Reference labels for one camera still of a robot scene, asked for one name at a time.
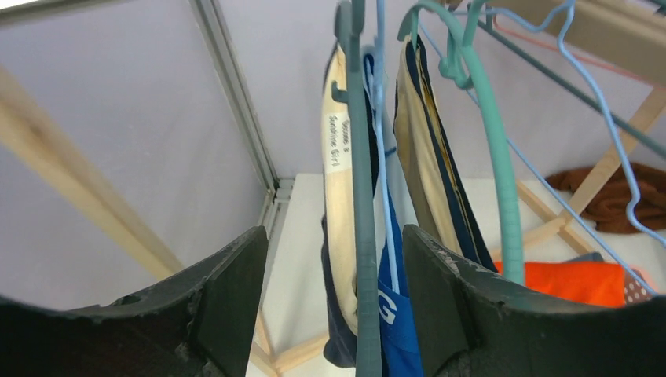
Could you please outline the blue white-lettered underwear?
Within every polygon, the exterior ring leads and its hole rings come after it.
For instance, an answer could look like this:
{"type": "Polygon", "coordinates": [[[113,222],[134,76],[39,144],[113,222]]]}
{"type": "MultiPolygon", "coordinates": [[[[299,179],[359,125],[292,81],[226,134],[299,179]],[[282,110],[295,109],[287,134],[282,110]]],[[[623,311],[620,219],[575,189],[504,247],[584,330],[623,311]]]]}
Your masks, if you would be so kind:
{"type": "MultiPolygon", "coordinates": [[[[370,105],[372,131],[370,140],[376,142],[373,124],[373,111],[370,105]]],[[[412,205],[404,171],[397,156],[397,141],[393,125],[387,111],[383,112],[383,136],[387,149],[386,171],[390,190],[391,217],[393,222],[394,240],[396,242],[397,273],[400,293],[392,291],[390,271],[386,249],[386,229],[382,205],[382,192],[379,176],[375,185],[374,208],[375,219],[379,229],[375,232],[379,259],[378,296],[382,351],[386,361],[385,376],[423,376],[421,353],[415,330],[412,304],[408,293],[407,276],[403,263],[402,230],[405,225],[418,223],[412,205]]]]}

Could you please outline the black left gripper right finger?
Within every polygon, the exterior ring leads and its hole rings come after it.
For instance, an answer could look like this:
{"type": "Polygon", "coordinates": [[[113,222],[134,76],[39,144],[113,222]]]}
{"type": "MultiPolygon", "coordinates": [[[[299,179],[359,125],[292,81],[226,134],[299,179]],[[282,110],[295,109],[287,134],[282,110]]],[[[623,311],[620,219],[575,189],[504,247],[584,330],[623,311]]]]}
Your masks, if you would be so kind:
{"type": "Polygon", "coordinates": [[[665,299],[605,309],[529,290],[403,231],[428,376],[662,376],[665,299]]]}

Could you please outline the beige navy-trimmed underwear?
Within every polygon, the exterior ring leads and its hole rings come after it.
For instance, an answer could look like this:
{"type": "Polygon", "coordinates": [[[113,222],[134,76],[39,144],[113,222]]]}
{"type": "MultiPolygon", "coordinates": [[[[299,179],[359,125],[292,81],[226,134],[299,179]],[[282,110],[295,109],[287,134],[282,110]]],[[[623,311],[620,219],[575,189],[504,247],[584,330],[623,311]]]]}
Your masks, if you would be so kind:
{"type": "Polygon", "coordinates": [[[450,251],[495,271],[438,114],[421,38],[402,44],[393,129],[420,228],[450,251]]]}

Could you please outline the light blue wire hanger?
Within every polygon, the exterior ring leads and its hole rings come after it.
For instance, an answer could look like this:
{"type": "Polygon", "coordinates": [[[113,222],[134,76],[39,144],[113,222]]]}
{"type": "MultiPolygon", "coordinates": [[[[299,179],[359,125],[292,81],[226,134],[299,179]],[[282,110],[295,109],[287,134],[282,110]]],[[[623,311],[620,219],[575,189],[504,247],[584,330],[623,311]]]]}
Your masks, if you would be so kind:
{"type": "MultiPolygon", "coordinates": [[[[495,181],[481,113],[471,95],[459,90],[437,71],[446,49],[447,29],[433,14],[423,13],[425,43],[437,106],[453,155],[470,194],[482,235],[493,257],[501,255],[500,223],[495,181]]],[[[639,270],[652,289],[665,291],[665,250],[642,233],[599,232],[592,221],[572,221],[558,230],[568,192],[549,192],[540,178],[596,164],[612,141],[603,118],[572,94],[512,53],[483,31],[474,48],[488,74],[508,150],[520,189],[538,200],[530,207],[519,201],[524,258],[528,262],[563,262],[580,253],[597,251],[608,262],[622,259],[639,270]]]]}

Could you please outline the orange folded garment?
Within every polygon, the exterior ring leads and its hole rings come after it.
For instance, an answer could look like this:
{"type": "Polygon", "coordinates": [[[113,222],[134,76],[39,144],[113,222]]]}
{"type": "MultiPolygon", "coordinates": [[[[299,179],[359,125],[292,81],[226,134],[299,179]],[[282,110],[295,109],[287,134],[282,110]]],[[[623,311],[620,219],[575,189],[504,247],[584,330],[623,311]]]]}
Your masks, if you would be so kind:
{"type": "Polygon", "coordinates": [[[526,262],[525,286],[545,295],[593,306],[619,308],[624,270],[605,262],[526,262]]]}

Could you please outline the grey-blue plastic hanger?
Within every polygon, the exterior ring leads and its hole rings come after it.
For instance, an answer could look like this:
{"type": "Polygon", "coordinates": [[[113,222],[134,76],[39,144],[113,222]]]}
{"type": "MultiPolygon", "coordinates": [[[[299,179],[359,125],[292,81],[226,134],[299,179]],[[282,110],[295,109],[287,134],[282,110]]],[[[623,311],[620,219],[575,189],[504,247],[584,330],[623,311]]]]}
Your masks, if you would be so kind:
{"type": "Polygon", "coordinates": [[[346,88],[331,89],[332,98],[348,107],[353,173],[354,236],[357,264],[357,376],[382,375],[382,345],[375,246],[375,222],[368,121],[361,72],[360,36],[365,2],[340,1],[335,37],[346,57],[346,88]]]}

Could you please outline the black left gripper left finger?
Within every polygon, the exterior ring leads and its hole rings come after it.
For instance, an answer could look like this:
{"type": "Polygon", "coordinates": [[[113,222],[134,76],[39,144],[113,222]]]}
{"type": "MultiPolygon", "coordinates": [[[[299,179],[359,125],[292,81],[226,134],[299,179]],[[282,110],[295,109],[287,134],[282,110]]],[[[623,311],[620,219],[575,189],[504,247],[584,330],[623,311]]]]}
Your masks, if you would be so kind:
{"type": "Polygon", "coordinates": [[[4,376],[242,376],[269,242],[261,226],[108,306],[1,300],[4,376]]]}

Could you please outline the teal plastic hanger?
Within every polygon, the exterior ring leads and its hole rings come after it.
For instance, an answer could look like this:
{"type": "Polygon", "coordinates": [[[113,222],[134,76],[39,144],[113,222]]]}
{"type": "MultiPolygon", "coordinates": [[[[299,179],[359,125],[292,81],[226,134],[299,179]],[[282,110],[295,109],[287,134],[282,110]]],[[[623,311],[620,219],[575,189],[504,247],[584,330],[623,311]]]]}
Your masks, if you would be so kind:
{"type": "MultiPolygon", "coordinates": [[[[480,15],[484,14],[483,1],[474,1],[466,12],[467,22],[461,24],[452,11],[435,1],[419,1],[414,4],[404,16],[398,32],[398,40],[403,41],[409,37],[415,40],[419,33],[419,13],[426,9],[436,13],[448,28],[447,54],[442,56],[440,73],[443,77],[451,79],[455,85],[466,92],[475,90],[473,95],[475,104],[481,111],[485,127],[486,138],[489,143],[493,173],[496,179],[496,196],[499,205],[499,218],[501,229],[501,256],[503,258],[503,276],[517,284],[525,282],[524,253],[521,232],[521,220],[518,213],[518,194],[514,182],[514,170],[508,150],[514,143],[507,138],[503,128],[499,109],[489,83],[489,78],[483,68],[472,42],[479,24],[480,15]]],[[[647,137],[642,131],[629,126],[621,119],[612,116],[606,99],[597,82],[592,78],[586,68],[566,49],[564,37],[574,18],[574,1],[566,1],[551,10],[544,22],[535,26],[518,14],[508,9],[498,8],[496,11],[504,14],[520,24],[523,28],[532,31],[544,30],[554,16],[560,12],[566,14],[565,22],[557,37],[557,46],[561,55],[578,71],[596,96],[594,102],[597,111],[604,118],[613,146],[618,154],[620,165],[628,181],[631,200],[626,207],[629,222],[640,232],[650,236],[660,244],[665,243],[664,237],[642,225],[635,216],[635,207],[641,199],[640,190],[634,175],[633,168],[628,160],[627,153],[620,141],[620,130],[626,131],[640,144],[652,149],[655,153],[663,155],[664,147],[647,137]]]]}

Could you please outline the pink perforated plastic basket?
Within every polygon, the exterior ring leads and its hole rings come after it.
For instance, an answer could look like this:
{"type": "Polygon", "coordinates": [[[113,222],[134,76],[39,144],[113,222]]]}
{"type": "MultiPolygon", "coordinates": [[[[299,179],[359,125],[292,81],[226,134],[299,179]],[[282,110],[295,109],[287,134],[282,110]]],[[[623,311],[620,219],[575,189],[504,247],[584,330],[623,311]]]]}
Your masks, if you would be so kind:
{"type": "Polygon", "coordinates": [[[653,287],[653,279],[647,271],[633,265],[631,265],[631,271],[635,274],[634,276],[629,272],[624,272],[624,304],[626,306],[634,305],[640,302],[649,301],[655,297],[656,294],[651,293],[640,282],[640,280],[642,280],[649,287],[653,287]]]}

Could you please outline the cream navy labelled underwear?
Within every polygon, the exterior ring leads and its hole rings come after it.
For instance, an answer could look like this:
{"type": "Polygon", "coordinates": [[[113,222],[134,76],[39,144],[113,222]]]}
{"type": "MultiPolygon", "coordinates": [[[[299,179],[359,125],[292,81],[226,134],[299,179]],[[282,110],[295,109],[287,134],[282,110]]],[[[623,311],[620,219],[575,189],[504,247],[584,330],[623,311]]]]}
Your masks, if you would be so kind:
{"type": "Polygon", "coordinates": [[[324,158],[324,243],[321,264],[328,311],[324,358],[338,368],[357,364],[357,259],[353,174],[347,105],[334,101],[332,83],[346,84],[346,59],[338,45],[328,58],[323,84],[321,139],[324,158]]]}

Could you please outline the wooden clothes rack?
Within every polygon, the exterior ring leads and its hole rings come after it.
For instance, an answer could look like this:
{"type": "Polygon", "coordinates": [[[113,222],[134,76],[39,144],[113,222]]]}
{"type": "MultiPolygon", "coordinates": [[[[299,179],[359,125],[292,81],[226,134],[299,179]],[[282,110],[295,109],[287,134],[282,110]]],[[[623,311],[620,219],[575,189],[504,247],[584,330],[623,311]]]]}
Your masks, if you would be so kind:
{"type": "MultiPolygon", "coordinates": [[[[238,14],[231,1],[3,9],[2,147],[157,284],[259,226],[253,211],[276,191],[273,169],[219,115],[260,121],[279,133],[284,153],[324,176],[323,84],[333,46],[342,49],[338,2],[249,1],[238,14]]],[[[384,69],[398,69],[410,39],[398,32],[417,2],[384,2],[384,69]]],[[[475,36],[492,32],[481,22],[490,10],[539,26],[564,3],[535,20],[526,1],[483,2],[475,36]]],[[[324,190],[309,216],[296,247],[324,238],[324,190]]]]}

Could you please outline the brown cloth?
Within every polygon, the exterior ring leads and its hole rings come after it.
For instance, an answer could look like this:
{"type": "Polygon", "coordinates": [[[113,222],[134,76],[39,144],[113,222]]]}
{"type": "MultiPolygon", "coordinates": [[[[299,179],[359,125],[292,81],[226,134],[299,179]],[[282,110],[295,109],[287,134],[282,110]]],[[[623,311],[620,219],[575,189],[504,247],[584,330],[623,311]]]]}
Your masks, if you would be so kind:
{"type": "MultiPolygon", "coordinates": [[[[665,172],[641,163],[633,163],[631,167],[641,195],[635,207],[637,220],[653,231],[664,230],[665,172]]],[[[591,170],[591,167],[564,170],[546,177],[546,181],[558,191],[575,192],[591,170]]],[[[629,222],[626,215],[626,206],[630,200],[631,193],[624,172],[622,169],[617,169],[580,216],[593,221],[595,229],[599,232],[637,233],[638,230],[629,222]]]]}

